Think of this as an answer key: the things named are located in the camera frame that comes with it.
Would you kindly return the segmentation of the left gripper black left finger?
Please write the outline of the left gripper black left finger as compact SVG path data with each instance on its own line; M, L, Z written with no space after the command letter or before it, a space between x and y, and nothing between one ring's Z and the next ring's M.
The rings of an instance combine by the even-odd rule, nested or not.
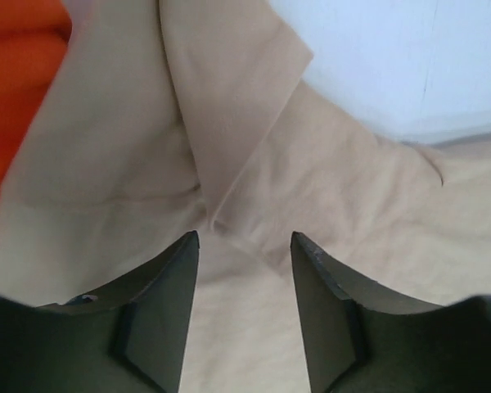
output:
M199 238L69 302L0 296L0 392L176 392L196 287Z

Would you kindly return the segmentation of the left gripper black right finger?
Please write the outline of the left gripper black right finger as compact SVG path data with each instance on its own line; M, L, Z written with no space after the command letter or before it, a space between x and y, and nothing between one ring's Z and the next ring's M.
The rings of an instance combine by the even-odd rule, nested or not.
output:
M314 392L491 392L491 296L441 306L328 255L303 233L291 263Z

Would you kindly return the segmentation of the beige t-shirt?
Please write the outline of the beige t-shirt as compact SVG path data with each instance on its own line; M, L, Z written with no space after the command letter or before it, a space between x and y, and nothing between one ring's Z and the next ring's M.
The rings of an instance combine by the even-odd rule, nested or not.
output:
M314 392L303 233L406 296L491 296L491 140L366 130L265 1L64 3L67 51L0 186L0 296L63 305L196 232L176 392Z

